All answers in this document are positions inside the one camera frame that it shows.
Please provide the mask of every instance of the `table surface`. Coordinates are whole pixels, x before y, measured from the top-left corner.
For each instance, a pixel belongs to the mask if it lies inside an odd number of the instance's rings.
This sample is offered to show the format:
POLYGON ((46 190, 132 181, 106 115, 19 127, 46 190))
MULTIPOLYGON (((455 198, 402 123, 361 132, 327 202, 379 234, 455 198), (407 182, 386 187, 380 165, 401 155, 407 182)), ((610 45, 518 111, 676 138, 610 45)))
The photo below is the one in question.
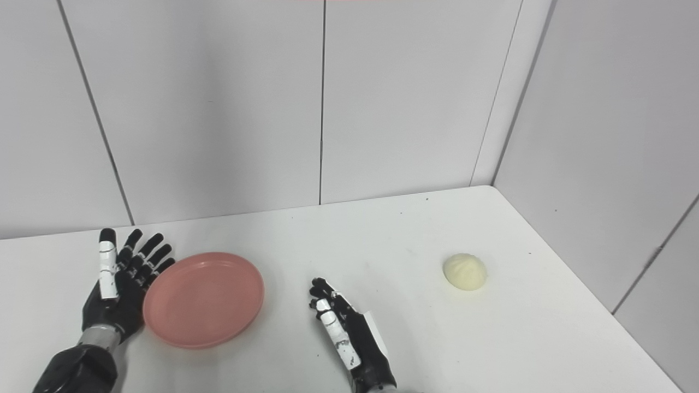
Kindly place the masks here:
MULTIPOLYGON (((406 392, 679 392, 492 187, 141 229, 162 232, 178 259, 207 251, 249 259, 266 298, 252 325, 216 348, 172 348, 144 330, 120 347, 125 378, 115 392, 348 393, 308 309, 316 276, 372 311, 406 392), (480 290, 444 278, 443 261, 458 252, 486 264, 480 290)), ((130 231, 118 229, 120 241, 130 231)), ((78 340, 98 233, 0 241, 0 391, 30 392, 49 358, 78 340)))

